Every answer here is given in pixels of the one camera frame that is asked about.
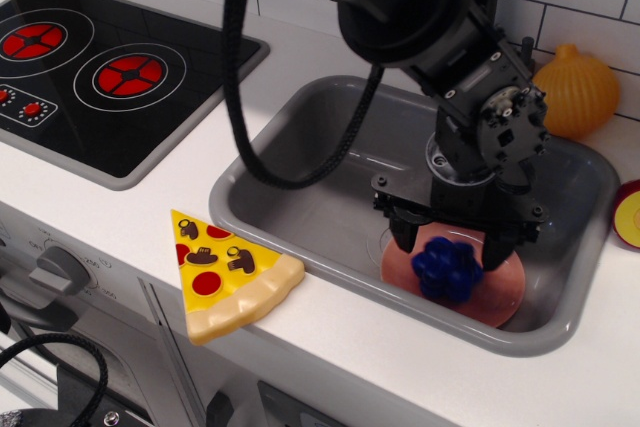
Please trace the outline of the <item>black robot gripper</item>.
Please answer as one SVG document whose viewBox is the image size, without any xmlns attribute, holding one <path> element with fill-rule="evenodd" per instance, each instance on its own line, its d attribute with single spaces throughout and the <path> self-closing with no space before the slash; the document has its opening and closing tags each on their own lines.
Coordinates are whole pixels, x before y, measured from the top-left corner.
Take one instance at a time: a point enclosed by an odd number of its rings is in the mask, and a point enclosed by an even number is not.
<svg viewBox="0 0 640 427">
<path fill-rule="evenodd" d="M 499 268 L 518 243 L 534 242 L 548 210 L 532 195 L 512 195 L 489 181 L 446 183 L 430 174 L 376 174 L 371 179 L 374 208 L 389 220 L 397 246 L 413 251 L 421 226 L 442 223 L 485 234 L 482 266 Z"/>
</svg>

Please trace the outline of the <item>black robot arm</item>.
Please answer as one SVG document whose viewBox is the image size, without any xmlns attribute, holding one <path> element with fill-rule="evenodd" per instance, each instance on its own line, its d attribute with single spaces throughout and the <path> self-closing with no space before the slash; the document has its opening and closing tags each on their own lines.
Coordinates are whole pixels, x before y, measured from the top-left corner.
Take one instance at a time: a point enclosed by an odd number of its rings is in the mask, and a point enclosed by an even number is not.
<svg viewBox="0 0 640 427">
<path fill-rule="evenodd" d="M 494 24 L 495 0 L 336 2 L 350 49 L 403 71 L 437 106 L 423 165 L 372 182 L 397 245 L 412 250 L 431 222 L 466 227 L 485 236 L 483 267 L 498 268 L 538 237 L 531 161 L 549 133 L 542 92 Z"/>
</svg>

